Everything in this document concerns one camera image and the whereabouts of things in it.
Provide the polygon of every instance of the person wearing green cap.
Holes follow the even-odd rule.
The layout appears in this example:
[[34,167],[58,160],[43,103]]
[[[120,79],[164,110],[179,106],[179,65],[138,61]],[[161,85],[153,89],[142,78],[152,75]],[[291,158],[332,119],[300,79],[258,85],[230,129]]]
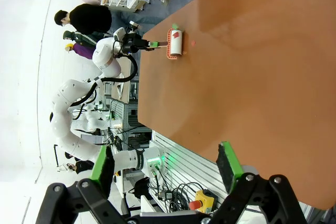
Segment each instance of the person wearing green cap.
[[93,48],[96,48],[96,44],[98,41],[106,37],[109,37],[109,35],[104,33],[98,33],[96,31],[89,35],[81,34],[78,31],[65,31],[63,33],[63,39],[71,39],[82,46]]

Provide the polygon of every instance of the red mark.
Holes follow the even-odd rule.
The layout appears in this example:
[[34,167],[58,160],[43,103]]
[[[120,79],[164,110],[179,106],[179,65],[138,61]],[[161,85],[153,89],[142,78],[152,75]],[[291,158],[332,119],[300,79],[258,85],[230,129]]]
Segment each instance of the red mark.
[[178,36],[179,36],[179,32],[178,31],[173,34],[174,39],[176,39]]

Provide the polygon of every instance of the bolt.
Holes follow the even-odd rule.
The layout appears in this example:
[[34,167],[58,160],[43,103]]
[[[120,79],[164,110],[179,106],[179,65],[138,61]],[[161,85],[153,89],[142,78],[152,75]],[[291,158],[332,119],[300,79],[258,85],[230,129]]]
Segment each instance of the bolt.
[[277,183],[277,184],[280,183],[280,182],[281,182],[281,178],[280,178],[280,177],[276,177],[276,178],[274,179],[274,182]]
[[203,218],[202,220],[201,220],[201,224],[208,224],[210,222],[210,218]]
[[89,183],[88,183],[88,182],[83,182],[83,183],[82,183],[82,187],[85,188],[85,187],[88,187],[88,186],[89,186]]
[[247,175],[246,176],[246,180],[247,181],[252,181],[254,179],[254,176],[253,175]]
[[60,186],[55,186],[54,187],[54,191],[60,191],[61,190],[61,187]]

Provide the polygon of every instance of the wooden table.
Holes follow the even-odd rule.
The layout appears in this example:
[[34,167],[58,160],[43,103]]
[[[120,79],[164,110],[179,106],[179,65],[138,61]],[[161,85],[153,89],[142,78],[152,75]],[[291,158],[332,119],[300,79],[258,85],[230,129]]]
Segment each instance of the wooden table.
[[[121,72],[124,75],[124,77],[130,76],[131,61],[126,57],[119,58],[117,59],[117,61],[119,62],[121,66]],[[114,85],[112,85],[111,97],[123,103],[129,103],[130,102],[130,82],[129,81],[124,82],[121,99],[119,99],[117,84],[118,83],[115,83]]]
[[301,202],[336,200],[336,0],[194,0],[145,34],[185,30],[183,56],[141,56],[139,122],[212,161],[284,174]]

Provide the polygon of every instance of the table surface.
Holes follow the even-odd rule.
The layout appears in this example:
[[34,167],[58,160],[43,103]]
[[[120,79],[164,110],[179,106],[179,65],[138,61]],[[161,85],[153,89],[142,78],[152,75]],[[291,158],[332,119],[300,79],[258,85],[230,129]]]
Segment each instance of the table surface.
[[288,177],[298,199],[336,200],[336,0],[193,0],[183,55],[142,52],[139,122],[212,161],[230,141],[242,165]]
[[[121,66],[121,72],[124,75],[124,77],[130,76],[131,61],[126,57],[119,58],[117,59],[117,61],[119,62]],[[129,103],[130,102],[130,82],[129,81],[124,82],[121,99],[119,99],[117,84],[118,83],[115,83],[114,85],[112,85],[111,97],[113,99],[122,101],[123,103]]]

